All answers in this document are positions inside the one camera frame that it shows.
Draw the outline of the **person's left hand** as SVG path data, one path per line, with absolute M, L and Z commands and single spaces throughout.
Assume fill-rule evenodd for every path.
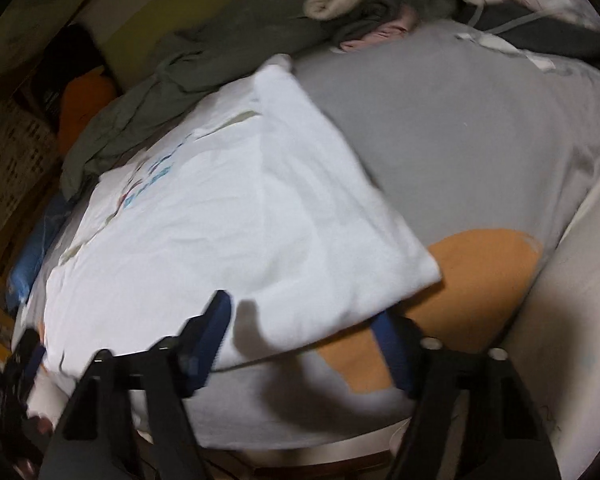
M 23 479 L 37 479 L 54 433 L 54 425 L 46 416 L 34 415 L 18 427 L 16 467 Z

